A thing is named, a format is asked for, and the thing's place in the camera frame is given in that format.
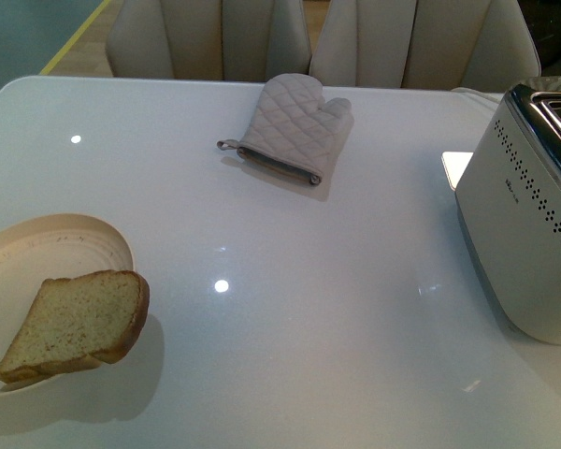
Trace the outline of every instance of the white table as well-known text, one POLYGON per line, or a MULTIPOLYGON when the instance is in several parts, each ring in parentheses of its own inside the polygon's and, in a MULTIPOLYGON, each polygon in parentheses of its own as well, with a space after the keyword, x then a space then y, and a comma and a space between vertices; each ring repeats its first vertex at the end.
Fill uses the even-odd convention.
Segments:
POLYGON ((495 105, 325 89, 355 125, 309 187, 216 148, 260 90, 32 77, 0 93, 0 230, 100 217, 151 285, 123 361, 0 397, 0 448, 561 447, 561 347, 486 299, 440 161, 474 150, 495 105))

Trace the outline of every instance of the slice of bread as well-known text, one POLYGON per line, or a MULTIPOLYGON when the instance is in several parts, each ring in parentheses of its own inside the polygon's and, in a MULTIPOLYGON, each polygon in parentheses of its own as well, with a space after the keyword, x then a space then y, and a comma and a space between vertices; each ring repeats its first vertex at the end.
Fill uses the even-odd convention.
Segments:
POLYGON ((47 279, 0 362, 7 384, 115 363, 148 316, 150 288, 134 271, 47 279))

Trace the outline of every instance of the oven mitt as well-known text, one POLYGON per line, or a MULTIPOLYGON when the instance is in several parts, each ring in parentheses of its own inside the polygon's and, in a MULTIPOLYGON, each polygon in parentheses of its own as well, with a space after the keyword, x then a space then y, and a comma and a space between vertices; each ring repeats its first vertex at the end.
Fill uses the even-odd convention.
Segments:
POLYGON ((218 148, 315 185, 340 152, 352 121, 349 100, 325 102, 317 79, 282 74, 264 86, 243 139, 221 140, 218 148))

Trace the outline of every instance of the chair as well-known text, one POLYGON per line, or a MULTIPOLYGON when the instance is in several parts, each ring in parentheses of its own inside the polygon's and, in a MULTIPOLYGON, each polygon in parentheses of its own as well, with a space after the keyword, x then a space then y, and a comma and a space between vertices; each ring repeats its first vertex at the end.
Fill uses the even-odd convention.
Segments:
POLYGON ((301 0, 125 0, 108 35, 115 77, 266 81, 308 73, 301 0))
POLYGON ((516 0, 331 0, 309 73, 325 85, 504 92, 540 62, 516 0))

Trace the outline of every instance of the white toaster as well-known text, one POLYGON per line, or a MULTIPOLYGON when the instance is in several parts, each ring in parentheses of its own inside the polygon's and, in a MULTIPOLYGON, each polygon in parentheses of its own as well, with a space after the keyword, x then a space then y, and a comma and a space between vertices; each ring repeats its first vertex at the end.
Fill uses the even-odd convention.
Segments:
POLYGON ((561 344, 561 78, 506 92, 455 196, 489 292, 526 334, 561 344))

